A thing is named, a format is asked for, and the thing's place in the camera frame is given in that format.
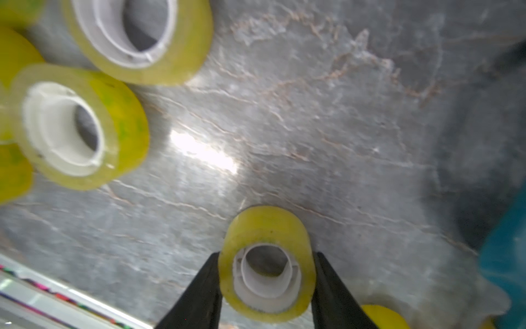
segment marble surface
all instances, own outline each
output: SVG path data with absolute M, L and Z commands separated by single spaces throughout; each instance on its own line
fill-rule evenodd
M 150 124 L 145 163 L 90 192 L 35 174 L 0 208 L 3 248 L 154 323 L 240 210 L 277 205 L 360 302 L 414 329 L 455 327 L 483 298 L 477 249 L 526 175 L 526 72 L 477 78 L 525 36 L 524 0 L 211 3 L 198 75 L 130 86 Z M 51 63 L 93 68 L 56 1 L 27 36 Z M 227 304 L 221 323 L 274 327 Z

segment tape roll hole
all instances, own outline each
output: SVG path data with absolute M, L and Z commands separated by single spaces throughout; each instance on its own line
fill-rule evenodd
M 71 2 L 86 38 L 103 56 L 122 67 L 153 65 L 164 56 L 175 33 L 177 0 Z
M 294 256 L 273 244 L 255 244 L 234 258 L 234 290 L 248 306 L 265 313 L 279 313 L 296 301 L 301 270 Z
M 40 82 L 22 104 L 29 141 L 39 157 L 70 176 L 88 176 L 102 164 L 104 132 L 93 109 L 72 89 Z

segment tape roll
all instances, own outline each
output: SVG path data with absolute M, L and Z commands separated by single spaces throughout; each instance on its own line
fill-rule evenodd
M 29 27 L 40 17 L 45 5 L 46 0 L 2 0 L 0 25 L 13 28 Z
M 139 51 L 123 25 L 125 0 L 62 0 L 66 23 L 84 54 L 124 82 L 175 85 L 204 63 L 214 34 L 209 0 L 166 0 L 167 23 L 152 47 Z
M 3 6 L 1 3 L 0 1 L 0 13 Z M 10 28 L 0 27 L 0 44 L 4 45 L 0 51 L 0 144 L 7 144 L 13 142 L 7 116 L 7 91 L 11 81 L 22 68 L 43 62 L 44 59 L 26 38 Z
M 410 329 L 403 317 L 386 307 L 363 305 L 363 311 L 378 326 L 378 329 Z
M 0 145 L 0 204 L 25 194 L 33 169 L 16 144 Z
M 104 73 L 34 64 L 12 83 L 15 141 L 47 178 L 90 190 L 131 171 L 146 157 L 148 123 L 139 100 Z M 83 108 L 97 136 L 90 148 L 75 125 Z
M 259 273 L 247 260 L 260 246 L 279 248 L 286 256 L 281 273 Z M 284 209 L 256 206 L 241 212 L 228 228 L 219 255 L 220 288 L 242 315 L 278 323 L 300 316 L 316 286 L 309 234 L 298 217 Z

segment teal object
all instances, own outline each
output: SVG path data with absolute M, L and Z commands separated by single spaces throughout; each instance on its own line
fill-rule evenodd
M 479 269 L 511 299 L 509 311 L 495 321 L 497 329 L 526 329 L 526 183 L 486 239 Z

